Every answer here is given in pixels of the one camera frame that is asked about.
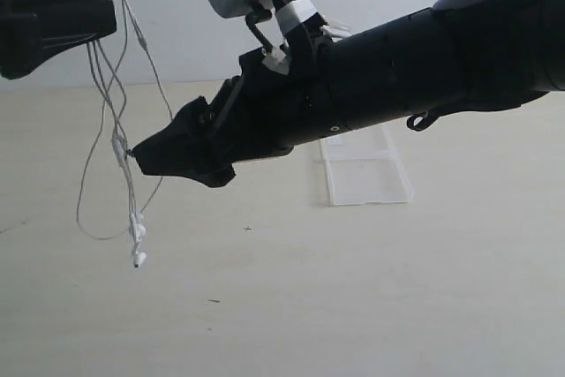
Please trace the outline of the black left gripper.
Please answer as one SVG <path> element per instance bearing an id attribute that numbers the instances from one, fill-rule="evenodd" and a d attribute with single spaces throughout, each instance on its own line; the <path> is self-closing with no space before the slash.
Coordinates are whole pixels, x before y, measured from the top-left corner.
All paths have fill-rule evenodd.
<path id="1" fill-rule="evenodd" d="M 113 0 L 1 0 L 1 77 L 23 79 L 63 51 L 117 31 Z"/>

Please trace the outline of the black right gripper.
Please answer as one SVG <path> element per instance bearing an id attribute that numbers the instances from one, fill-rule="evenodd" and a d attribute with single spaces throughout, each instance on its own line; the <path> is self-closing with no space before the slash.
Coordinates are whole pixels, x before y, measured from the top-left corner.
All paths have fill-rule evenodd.
<path id="1" fill-rule="evenodd" d="M 324 70 L 328 53 L 343 37 L 343 26 L 310 19 L 271 50 L 259 48 L 239 58 L 241 75 L 225 83 L 213 101 L 223 160 L 285 156 L 298 145 L 343 131 Z M 210 105 L 200 96 L 131 155 L 145 175 L 194 177 L 206 187 L 224 187 L 236 172 L 231 162 L 218 162 L 210 139 L 213 123 Z"/>

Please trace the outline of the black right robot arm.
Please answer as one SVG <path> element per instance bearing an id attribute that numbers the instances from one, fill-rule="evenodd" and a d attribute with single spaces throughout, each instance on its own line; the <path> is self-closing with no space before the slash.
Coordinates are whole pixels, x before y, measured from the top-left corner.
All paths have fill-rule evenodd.
<path id="1" fill-rule="evenodd" d="M 276 19 L 283 42 L 261 38 L 213 100 L 187 103 L 133 147 L 146 175 L 222 187 L 237 162 L 397 118 L 421 132 L 564 88 L 564 0 L 439 0 L 344 38 L 310 0 L 208 2 L 253 33 Z"/>

